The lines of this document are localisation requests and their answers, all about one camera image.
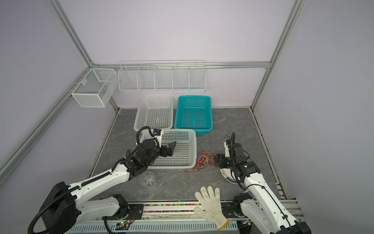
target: transparent plastic cup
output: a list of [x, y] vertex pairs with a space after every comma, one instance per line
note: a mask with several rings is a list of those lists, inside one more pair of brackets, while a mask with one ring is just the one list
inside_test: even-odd
[[140, 176], [140, 185], [144, 188], [154, 188], [157, 184], [156, 176], [153, 172], [146, 171]]

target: table surface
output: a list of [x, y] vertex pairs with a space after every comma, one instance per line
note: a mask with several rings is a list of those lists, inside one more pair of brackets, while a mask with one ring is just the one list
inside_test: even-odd
[[[137, 110], [122, 109], [108, 138], [105, 148], [97, 162], [93, 175], [111, 168], [115, 161], [123, 157], [128, 149], [135, 147], [134, 122]], [[223, 142], [235, 132], [235, 142], [250, 154], [261, 170], [268, 186], [280, 198], [273, 173], [265, 150], [253, 122], [250, 110], [213, 109], [213, 130], [206, 135], [197, 135], [197, 153], [209, 151], [211, 154], [224, 154]], [[198, 174], [186, 173], [184, 169], [147, 169], [156, 175], [157, 185], [153, 189], [143, 188], [139, 176], [107, 189], [93, 200], [121, 194], [127, 201], [188, 201], [196, 200], [195, 192], [200, 187], [211, 185], [220, 188], [221, 200], [232, 200], [242, 192], [237, 184], [228, 182], [218, 167], [205, 167]]]

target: round plate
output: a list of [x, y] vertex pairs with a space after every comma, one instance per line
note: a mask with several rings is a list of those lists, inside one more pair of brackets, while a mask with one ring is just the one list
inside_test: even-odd
[[224, 177], [227, 181], [229, 181], [229, 182], [231, 182], [231, 183], [234, 183], [234, 184], [237, 184], [235, 178], [233, 178], [232, 175], [231, 175], [231, 170], [230, 170], [230, 169], [228, 169], [228, 168], [220, 168], [220, 171], [221, 171], [221, 174], [223, 175], [223, 177]]

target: wall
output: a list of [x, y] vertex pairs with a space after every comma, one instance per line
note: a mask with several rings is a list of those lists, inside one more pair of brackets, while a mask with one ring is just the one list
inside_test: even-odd
[[155, 95], [174, 96], [175, 107], [181, 95], [210, 96], [213, 107], [248, 107], [253, 102], [264, 74], [264, 68], [207, 69], [205, 92], [122, 92], [117, 89], [113, 98], [121, 108], [137, 108], [140, 98]]
[[[0, 31], [2, 163], [85, 66], [43, 0], [1, 1]], [[26, 233], [53, 185], [86, 177], [112, 117], [110, 106], [66, 106], [0, 188], [0, 233]]]
[[269, 61], [293, 0], [61, 0], [95, 63]]
[[85, 66], [43, 0], [1, 1], [0, 32], [2, 163]]
[[307, 1], [255, 108], [314, 233], [374, 230], [373, 12], [372, 1]]
[[[0, 233], [26, 233], [52, 187], [84, 180], [113, 117], [73, 99], [0, 189]], [[35, 231], [44, 231], [41, 221]]]

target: glove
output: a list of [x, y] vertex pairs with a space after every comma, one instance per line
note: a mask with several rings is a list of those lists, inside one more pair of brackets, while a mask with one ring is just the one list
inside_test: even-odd
[[195, 207], [193, 211], [201, 218], [215, 223], [218, 230], [221, 230], [229, 221], [222, 214], [220, 189], [215, 189], [215, 195], [211, 186], [208, 186], [208, 191], [206, 191], [205, 187], [201, 187], [200, 191], [201, 194], [196, 192], [195, 197], [205, 211], [199, 207]]

